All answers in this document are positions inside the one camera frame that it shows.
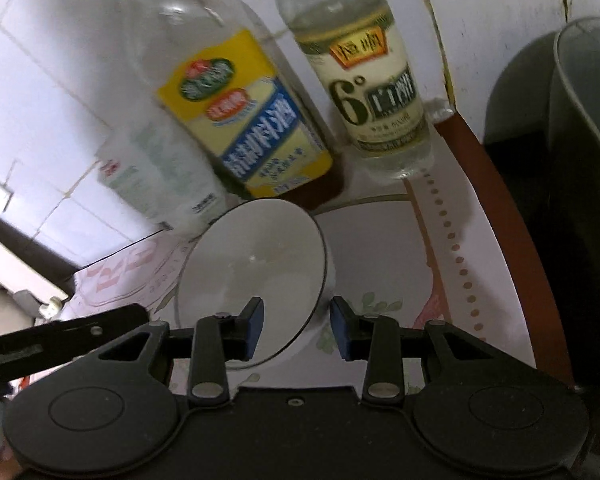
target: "white plastic packet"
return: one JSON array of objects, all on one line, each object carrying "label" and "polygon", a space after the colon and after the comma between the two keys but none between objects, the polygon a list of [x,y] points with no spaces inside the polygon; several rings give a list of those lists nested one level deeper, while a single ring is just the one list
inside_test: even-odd
[{"label": "white plastic packet", "polygon": [[195,140],[154,104],[98,150],[98,180],[149,220],[184,237],[201,235],[227,211],[224,187]]}]

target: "dotted pattern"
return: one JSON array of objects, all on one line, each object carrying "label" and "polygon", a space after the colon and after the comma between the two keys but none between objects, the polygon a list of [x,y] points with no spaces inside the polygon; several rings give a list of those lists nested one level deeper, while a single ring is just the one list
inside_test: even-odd
[{"label": "dotted pattern", "polygon": [[[424,178],[427,179],[427,185],[430,186],[429,192],[436,197],[434,203],[440,207],[438,215],[441,218],[445,218],[448,215],[448,211],[443,208],[443,206],[445,205],[445,201],[443,198],[440,197],[440,190],[437,187],[434,187],[436,183],[435,179],[431,176],[430,173],[427,172],[427,170],[422,170],[422,173],[424,174]],[[458,234],[455,231],[453,231],[452,222],[450,220],[445,219],[442,225],[445,229],[447,229],[446,238],[451,242],[451,250],[455,253],[461,251],[461,245],[459,243],[453,243],[456,240]],[[469,270],[463,265],[464,256],[456,256],[455,261],[456,264],[459,266],[458,275],[462,276],[465,280],[464,282],[462,282],[462,288],[464,288],[464,290],[468,292],[472,288],[474,288],[474,284],[471,282]],[[475,296],[475,294],[468,294],[466,297],[466,302],[468,304],[476,303],[477,300],[478,298]],[[474,331],[476,332],[476,335],[478,335],[478,333],[480,333],[480,331],[484,329],[483,323],[479,322],[480,309],[474,308],[469,312],[469,316],[475,321]],[[480,341],[487,341],[487,339],[485,337],[481,337]]]}]

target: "screw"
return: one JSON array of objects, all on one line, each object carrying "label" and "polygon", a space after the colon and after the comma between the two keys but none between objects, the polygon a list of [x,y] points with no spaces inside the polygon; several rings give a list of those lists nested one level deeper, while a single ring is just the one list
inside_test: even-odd
[{"label": "screw", "polygon": [[400,393],[400,388],[393,383],[373,383],[367,391],[376,399],[393,399]]},{"label": "screw", "polygon": [[191,389],[191,393],[199,399],[215,399],[222,392],[224,388],[218,383],[198,383]]}]

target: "white vinegar bottle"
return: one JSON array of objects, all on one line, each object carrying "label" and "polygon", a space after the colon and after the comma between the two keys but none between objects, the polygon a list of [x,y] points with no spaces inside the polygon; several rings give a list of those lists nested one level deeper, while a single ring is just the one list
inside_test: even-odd
[{"label": "white vinegar bottle", "polygon": [[363,165],[404,178],[432,164],[430,129],[387,0],[276,0]]}]

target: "orange brand logo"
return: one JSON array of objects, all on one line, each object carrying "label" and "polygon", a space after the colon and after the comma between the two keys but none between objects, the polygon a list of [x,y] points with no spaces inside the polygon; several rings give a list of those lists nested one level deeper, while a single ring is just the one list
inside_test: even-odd
[{"label": "orange brand logo", "polygon": [[330,54],[345,70],[386,53],[386,37],[379,25],[357,30],[330,47]]},{"label": "orange brand logo", "polygon": [[224,121],[240,113],[249,103],[249,95],[243,88],[233,88],[215,99],[206,109],[206,116],[214,122]]}]

